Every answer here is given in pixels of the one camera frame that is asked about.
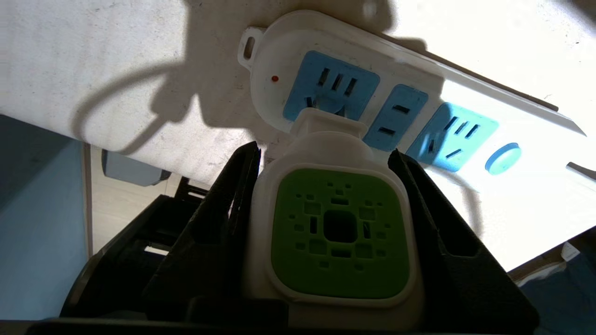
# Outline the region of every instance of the electrical outlet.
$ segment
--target electrical outlet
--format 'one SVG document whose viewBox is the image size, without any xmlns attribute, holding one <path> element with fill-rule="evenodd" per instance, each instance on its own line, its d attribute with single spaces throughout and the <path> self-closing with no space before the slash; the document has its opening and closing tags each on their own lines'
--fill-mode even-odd
<svg viewBox="0 0 596 335">
<path fill-rule="evenodd" d="M 499 124 L 450 103 L 442 104 L 406 154 L 418 161 L 456 172 L 492 135 Z"/>
<path fill-rule="evenodd" d="M 364 143 L 393 151 L 428 99 L 428 94 L 415 88 L 403 84 L 395 86 L 364 136 Z"/>
<path fill-rule="evenodd" d="M 358 120 L 377 89 L 379 76 L 316 51 L 304 56 L 283 116 L 296 120 L 301 110 L 315 107 Z"/>
</svg>

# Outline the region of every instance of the wall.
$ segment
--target wall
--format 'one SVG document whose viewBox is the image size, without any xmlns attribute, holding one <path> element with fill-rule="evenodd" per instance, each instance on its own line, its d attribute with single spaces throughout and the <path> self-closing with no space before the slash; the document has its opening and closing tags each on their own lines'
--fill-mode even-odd
<svg viewBox="0 0 596 335">
<path fill-rule="evenodd" d="M 0 320 L 57 317 L 86 248 L 82 143 L 0 116 Z"/>
</svg>

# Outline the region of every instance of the blue round button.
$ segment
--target blue round button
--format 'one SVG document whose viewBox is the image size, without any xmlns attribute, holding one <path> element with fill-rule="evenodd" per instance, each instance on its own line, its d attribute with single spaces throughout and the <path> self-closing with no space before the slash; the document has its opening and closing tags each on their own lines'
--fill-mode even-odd
<svg viewBox="0 0 596 335">
<path fill-rule="evenodd" d="M 495 176 L 509 170 L 522 155 L 522 150 L 517 143 L 505 144 L 495 151 L 486 161 L 485 169 Z"/>
</svg>

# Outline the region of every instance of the green grille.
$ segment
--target green grille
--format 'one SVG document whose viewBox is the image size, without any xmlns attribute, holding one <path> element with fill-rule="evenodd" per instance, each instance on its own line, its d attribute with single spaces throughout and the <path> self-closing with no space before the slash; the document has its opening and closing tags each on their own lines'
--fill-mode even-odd
<svg viewBox="0 0 596 335">
<path fill-rule="evenodd" d="M 271 262 L 294 291 L 395 296 L 409 277 L 397 195 L 368 175 L 316 169 L 288 174 L 277 193 Z"/>
</svg>

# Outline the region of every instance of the white power strip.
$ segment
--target white power strip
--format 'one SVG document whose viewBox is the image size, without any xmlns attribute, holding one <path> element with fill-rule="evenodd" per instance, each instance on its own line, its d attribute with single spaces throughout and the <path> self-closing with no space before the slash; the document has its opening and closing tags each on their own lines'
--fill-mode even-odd
<svg viewBox="0 0 596 335">
<path fill-rule="evenodd" d="M 251 72 L 251 95 L 257 112 L 281 131 L 290 130 L 292 121 L 283 113 L 309 51 L 378 76 L 378 85 L 357 118 L 369 127 L 397 85 L 406 85 L 428 95 L 396 146 L 403 153 L 445 102 L 498 122 L 498 128 L 459 171 L 447 172 L 430 167 L 429 172 L 439 172 L 431 173 L 433 178 L 454 173 L 456 175 L 450 179 L 476 190 L 541 185 L 547 182 L 546 178 L 557 178 L 565 173 L 568 162 L 581 154 L 585 134 L 572 120 L 314 11 L 289 13 L 267 29 L 249 27 L 238 48 L 239 63 Z M 486 162 L 494 152 L 512 142 L 521 148 L 521 158 L 502 174 L 491 175 L 485 169 Z M 379 161 L 386 162 L 389 152 L 375 149 L 375 154 Z"/>
</svg>

